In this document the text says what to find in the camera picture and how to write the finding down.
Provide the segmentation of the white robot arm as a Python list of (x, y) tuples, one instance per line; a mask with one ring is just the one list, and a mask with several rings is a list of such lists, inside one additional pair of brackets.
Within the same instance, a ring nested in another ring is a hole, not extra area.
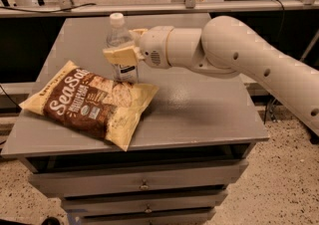
[(219, 16), (203, 28), (156, 26), (138, 42), (103, 51), (112, 64), (186, 68), (214, 78), (243, 74), (319, 134), (319, 72), (278, 51), (241, 21)]

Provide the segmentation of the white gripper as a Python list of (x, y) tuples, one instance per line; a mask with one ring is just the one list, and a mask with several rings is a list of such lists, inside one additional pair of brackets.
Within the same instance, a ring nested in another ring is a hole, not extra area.
[(109, 63), (122, 66), (136, 66), (145, 58), (151, 68), (168, 69), (166, 43), (173, 26), (156, 26), (151, 29), (132, 29), (131, 34), (140, 38), (140, 49), (136, 46), (108, 48), (103, 54)]

